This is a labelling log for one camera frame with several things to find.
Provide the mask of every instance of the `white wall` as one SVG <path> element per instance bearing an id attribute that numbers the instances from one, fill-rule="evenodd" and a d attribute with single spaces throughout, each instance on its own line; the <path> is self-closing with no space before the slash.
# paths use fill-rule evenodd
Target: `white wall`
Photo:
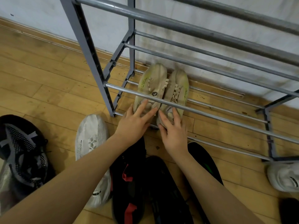
<path id="1" fill-rule="evenodd" d="M 127 0 L 112 1 L 127 4 Z M 269 15 L 286 21 L 299 23 L 299 0 L 215 1 L 241 7 L 246 10 Z M 299 54 L 299 37 L 256 25 L 254 23 L 245 22 L 236 18 L 231 18 L 171 0 L 136 0 L 136 7 L 231 36 Z M 83 6 L 83 10 L 95 46 L 109 52 L 114 52 L 128 30 L 127 18 L 88 6 Z M 76 40 L 59 0 L 0 0 L 0 16 L 40 30 Z M 267 58 L 214 44 L 178 32 L 172 32 L 143 22 L 137 21 L 136 28 L 137 30 L 149 34 L 206 49 L 208 51 L 278 70 L 287 74 L 299 76 L 299 68 L 288 64 L 269 60 Z M 281 86 L 288 90 L 297 90 L 299 88 L 299 82 L 294 82 L 255 69 L 219 60 L 140 36 L 136 37 L 136 45 L 181 57 L 200 64 L 223 69 L 234 74 L 254 79 L 258 82 Z M 128 49 L 125 49 L 123 56 L 129 56 Z M 173 63 L 172 61 L 148 54 L 136 52 L 136 58 L 147 63 L 160 62 L 171 68 L 181 67 L 189 75 L 195 76 L 199 80 L 209 80 L 226 88 L 232 88 L 245 93 L 258 95 L 268 100 L 275 100 L 284 95 L 263 87 L 254 86 L 197 68 Z M 286 104 L 299 109 L 298 98 L 289 101 Z"/>

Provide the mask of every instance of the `beige sneaker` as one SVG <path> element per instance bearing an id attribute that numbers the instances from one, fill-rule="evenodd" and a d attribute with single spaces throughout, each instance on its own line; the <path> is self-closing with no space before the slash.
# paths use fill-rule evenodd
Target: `beige sneaker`
<path id="1" fill-rule="evenodd" d="M 189 81 L 187 74 L 183 70 L 175 70 L 172 72 L 172 74 L 169 77 L 169 83 L 165 91 L 164 100 L 174 102 L 179 105 L 186 105 L 187 99 L 189 94 Z M 173 113 L 172 113 L 172 107 L 162 104 L 160 106 L 160 110 L 167 116 L 171 124 L 174 124 L 173 120 Z M 182 109 L 176 109 L 180 117 L 182 118 L 184 110 Z M 164 124 L 162 123 L 162 120 L 160 118 L 160 115 L 158 115 L 157 118 L 157 125 L 162 124 L 163 127 Z"/>
<path id="2" fill-rule="evenodd" d="M 144 72 L 138 84 L 138 92 L 148 94 L 156 98 L 163 98 L 164 90 L 168 84 L 167 70 L 162 64 L 154 64 Z M 141 102 L 145 100 L 142 97 L 135 97 L 133 112 L 135 113 Z M 142 115 L 148 113 L 151 109 L 160 108 L 161 103 L 148 101 Z"/>

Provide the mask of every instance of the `person's right arm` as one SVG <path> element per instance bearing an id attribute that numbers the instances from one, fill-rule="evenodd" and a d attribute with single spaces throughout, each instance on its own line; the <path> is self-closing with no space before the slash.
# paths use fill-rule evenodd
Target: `person's right arm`
<path id="1" fill-rule="evenodd" d="M 173 108 L 174 125 L 159 111 L 167 130 L 159 125 L 162 141 L 185 174 L 211 224 L 262 224 L 244 204 L 208 173 L 188 152 L 187 128 Z"/>

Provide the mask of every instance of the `person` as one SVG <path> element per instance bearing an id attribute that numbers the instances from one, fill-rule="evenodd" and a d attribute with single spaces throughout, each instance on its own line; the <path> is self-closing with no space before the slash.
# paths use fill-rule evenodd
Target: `person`
<path id="1" fill-rule="evenodd" d="M 131 105 L 114 135 L 7 211 L 0 223 L 73 223 L 106 170 L 149 127 L 157 108 L 141 117 L 147 102 L 134 114 Z M 210 223 L 263 223 L 189 154 L 187 128 L 176 109 L 174 125 L 162 112 L 159 114 L 167 128 L 159 125 L 165 149 L 185 174 Z"/>

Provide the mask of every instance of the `metal shoe rack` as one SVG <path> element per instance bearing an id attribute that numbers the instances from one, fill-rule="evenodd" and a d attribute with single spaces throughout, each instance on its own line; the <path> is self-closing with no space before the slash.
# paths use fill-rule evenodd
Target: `metal shoe rack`
<path id="1" fill-rule="evenodd" d="M 274 75 L 278 75 L 281 77 L 284 77 L 286 79 L 291 79 L 291 80 L 295 80 L 295 81 L 299 81 L 299 78 L 296 76 L 292 76 L 292 75 L 288 75 L 288 74 L 284 74 L 282 72 L 279 71 L 275 71 L 275 70 L 271 70 L 271 69 L 267 69 L 265 67 L 260 67 L 254 64 L 250 64 L 241 60 L 236 60 L 227 56 L 223 56 L 223 55 L 219 55 L 213 52 L 209 52 L 206 50 L 202 50 L 199 48 L 194 48 L 182 43 L 178 43 L 175 41 L 171 41 L 168 39 L 164 39 L 161 37 L 157 37 L 151 34 L 146 34 L 144 32 L 140 32 L 137 31 L 135 29 L 135 20 L 139 20 L 142 22 L 146 22 L 152 25 L 156 25 L 156 26 L 160 26 L 166 29 L 170 29 L 170 30 L 174 30 L 180 33 L 184 33 L 187 35 L 191 35 L 194 37 L 198 37 L 207 41 L 212 41 L 218 44 L 222 44 L 222 45 L 226 45 L 228 47 L 233 47 L 239 50 L 243 50 L 246 52 L 250 52 L 253 54 L 257 54 L 260 56 L 264 56 L 273 60 L 277 60 L 277 61 L 281 61 L 287 64 L 291 64 L 291 65 L 295 65 L 295 66 L 299 66 L 299 56 L 292 54 L 292 53 L 288 53 L 282 50 L 278 50 L 278 49 L 274 49 L 268 46 L 264 46 L 264 45 L 260 45 L 257 43 L 253 43 L 250 41 L 246 41 L 240 38 L 236 38 L 236 37 L 232 37 L 226 34 L 221 34 L 215 31 L 211 31 L 199 26 L 194 26 L 188 23 L 184 23 L 184 22 L 180 22 L 174 19 L 170 19 L 170 18 L 166 18 L 157 14 L 153 14 L 153 13 L 149 13 L 140 9 L 136 9 L 135 8 L 135 0 L 128 0 L 128 5 L 122 5 L 116 2 L 112 2 L 109 0 L 60 0 L 62 3 L 62 6 L 64 8 L 64 11 L 69 19 L 69 22 L 73 28 L 73 31 L 76 35 L 76 38 L 82 48 L 83 54 L 87 60 L 87 63 L 91 69 L 91 72 L 95 78 L 95 81 L 99 87 L 99 90 L 103 96 L 103 99 L 105 101 L 105 104 L 107 106 L 107 109 L 110 113 L 111 116 L 115 116 L 115 115 L 122 115 L 121 113 L 116 112 L 116 107 L 118 104 L 118 100 L 121 97 L 122 92 L 126 92 L 126 93 L 130 93 L 130 94 L 134 94 L 136 96 L 140 96 L 143 98 L 147 98 L 153 101 L 157 101 L 163 104 L 167 104 L 179 109 L 183 109 L 183 110 L 187 110 L 205 117 L 209 117 L 212 119 L 216 119 L 225 123 L 229 123 L 229 124 L 233 124 L 239 127 L 243 127 L 246 129 L 250 129 L 252 131 L 256 131 L 262 134 L 267 135 L 267 143 L 269 146 L 269 156 L 262 156 L 259 154 L 255 154 L 255 153 L 250 153 L 250 152 L 245 152 L 245 151 L 240 151 L 240 150 L 236 150 L 236 149 L 232 149 L 229 147 L 223 147 L 223 146 L 219 146 L 213 143 L 209 143 L 209 142 L 205 142 L 196 138 L 192 138 L 189 137 L 189 139 L 200 142 L 200 143 L 204 143 L 204 144 L 208 144 L 211 146 L 215 146 L 218 148 L 222 148 L 222 149 L 226 149 L 226 150 L 230 150 L 230 151 L 234 151 L 234 152 L 238 152 L 238 153 L 242 153 L 242 154 L 246 154 L 246 155 L 250 155 L 250 156 L 254 156 L 254 157 L 258 157 L 261 158 L 262 161 L 264 162 L 296 162 L 299 160 L 299 156 L 292 156 L 292 157 L 279 157 L 276 153 L 276 149 L 275 149 L 275 143 L 274 143 L 274 138 L 279 138 L 285 141 L 289 141 L 292 143 L 296 143 L 299 144 L 298 140 L 289 138 L 289 137 L 285 137 L 279 134 L 276 134 L 274 132 L 272 132 L 272 126 L 271 126 L 271 119 L 270 119 L 270 110 L 278 105 L 281 105 L 287 101 L 290 101 L 296 97 L 299 97 L 299 90 L 297 91 L 289 91 L 289 90 L 285 90 L 282 88 L 278 88 L 272 85 L 268 85 L 265 83 L 261 83 L 261 82 L 256 82 L 254 80 L 239 76 L 239 75 L 235 75 L 229 72 L 225 72 L 222 70 L 218 70 L 215 68 L 211 68 L 208 66 L 204 66 L 201 64 L 197 64 L 194 62 L 190 62 L 187 60 L 183 60 L 174 56 L 169 56 L 163 53 L 159 53 L 159 52 L 155 52 L 152 50 L 148 50 L 142 47 L 138 47 L 135 46 L 135 36 L 143 36 L 143 37 L 147 37 L 150 39 L 154 39 L 157 41 L 161 41 L 161 42 L 165 42 L 167 44 L 171 44 L 174 46 L 178 46 L 181 48 L 185 48 L 185 49 L 189 49 L 195 52 L 199 52 L 199 53 L 203 53 L 212 57 L 216 57 L 222 60 L 226 60 L 226 61 L 230 61 L 236 64 L 240 64 L 243 66 L 247 66 L 247 67 L 251 67 L 257 70 L 261 70 L 270 74 L 274 74 Z M 254 12 L 250 12 L 250 11 L 245 11 L 243 9 L 239 9 L 236 7 L 232 7 L 229 5 L 225 5 L 225 4 L 221 4 L 218 2 L 214 2 L 214 1 L 210 1 L 210 0 L 176 0 L 182 3 L 186 3 L 189 5 L 193 5 L 196 7 L 200 7 L 200 8 L 204 8 L 204 9 L 208 9 L 211 11 L 215 11 L 221 14 L 225 14 L 225 15 L 229 15 L 232 17 L 236 17 L 239 19 L 243 19 L 246 21 L 250 21 L 250 22 L 254 22 L 256 24 L 260 24 L 260 25 L 264 25 L 267 27 L 271 27 L 277 30 L 281 30 L 287 33 L 292 33 L 295 35 L 299 35 L 299 25 L 297 24 L 293 24 L 290 22 L 286 22 L 286 21 L 282 21 L 276 18 L 272 18 L 272 17 L 268 17 L 265 15 L 261 15 L 261 14 L 257 14 Z M 82 10 L 82 6 L 81 4 L 85 4 L 85 5 L 89 5 L 92 7 L 96 7 L 105 11 L 109 11 L 112 13 L 116 13 L 122 16 L 126 16 L 128 17 L 128 21 L 129 21 L 129 30 L 126 33 L 125 37 L 123 38 L 123 40 L 120 42 L 118 48 L 116 49 L 115 53 L 113 54 L 110 62 L 106 65 L 106 67 L 104 68 L 104 70 L 102 70 L 91 35 L 89 33 L 89 29 L 84 17 L 84 13 Z M 110 78 L 110 72 L 112 71 L 112 69 L 116 66 L 116 63 L 119 59 L 119 57 L 121 56 L 123 50 L 125 48 L 129 48 L 129 55 L 130 55 L 130 69 L 128 71 L 127 77 L 125 79 L 125 81 L 123 82 L 122 86 L 116 86 L 113 84 L 108 83 L 108 80 Z M 139 73 L 143 73 L 140 72 L 138 70 L 135 69 L 135 51 L 140 51 L 140 52 L 144 52 L 144 53 L 148 53 L 154 56 L 158 56 L 164 59 L 168 59 L 168 60 L 172 60 L 178 63 L 182 63 L 182 64 L 186 64 L 192 67 L 196 67 L 199 69 L 203 69 L 203 70 L 207 70 L 210 72 L 214 72 L 220 75 L 224 75 L 233 79 L 237 79 L 240 81 L 244 81 L 247 83 L 251 83 L 254 85 L 258 85 L 261 87 L 265 87 L 271 90 L 275 90 L 278 92 L 281 92 L 283 94 L 286 94 L 286 96 L 271 102 L 270 104 L 266 105 L 266 106 L 258 106 L 258 105 L 254 105 L 254 104 L 250 104 L 244 101 L 240 101 L 231 97 L 226 97 L 223 95 L 219 95 L 219 94 L 215 94 L 209 91 L 205 91 L 202 90 L 200 88 L 196 88 L 193 86 L 190 86 L 191 89 L 194 90 L 198 90 L 204 93 L 209 93 L 209 94 L 213 94 L 215 96 L 219 96 L 222 97 L 223 99 L 230 99 L 230 100 L 234 100 L 237 101 L 239 103 L 245 104 L 245 105 L 250 105 L 250 106 L 254 106 L 256 107 L 256 112 L 263 115 L 264 116 L 264 120 L 260 120 L 257 118 L 253 118 L 253 117 L 249 117 L 240 113 L 236 113 L 227 109 L 222 109 L 220 107 L 216 107 L 210 104 L 206 104 L 203 102 L 199 102 L 196 100 L 192 100 L 192 99 L 188 99 L 191 102 L 200 104 L 200 105 L 206 105 L 215 109 L 219 109 L 222 111 L 226 111 L 229 113 L 233 113 L 239 116 L 243 116 L 246 118 L 251 118 L 253 120 L 256 121 L 261 121 L 265 124 L 265 130 L 259 129 L 259 128 L 255 128 L 246 124 L 242 124 L 233 120 L 229 120 L 229 119 L 225 119 L 222 117 L 218 117 L 215 115 L 211 115 L 190 107 L 185 107 L 182 105 L 178 105 L 178 104 L 174 104 L 171 102 L 167 102 L 164 101 L 162 99 L 158 99 L 146 94 L 142 94 L 142 93 L 138 93 L 136 91 L 133 90 L 129 90 L 126 89 L 125 86 L 127 83 L 130 84 L 135 84 L 138 85 L 138 83 L 136 82 L 132 82 L 129 80 L 130 76 L 134 75 L 134 72 L 139 72 Z M 117 97 L 115 98 L 114 101 L 112 101 L 110 94 L 109 94 L 109 90 L 108 88 L 113 88 L 119 91 Z"/>

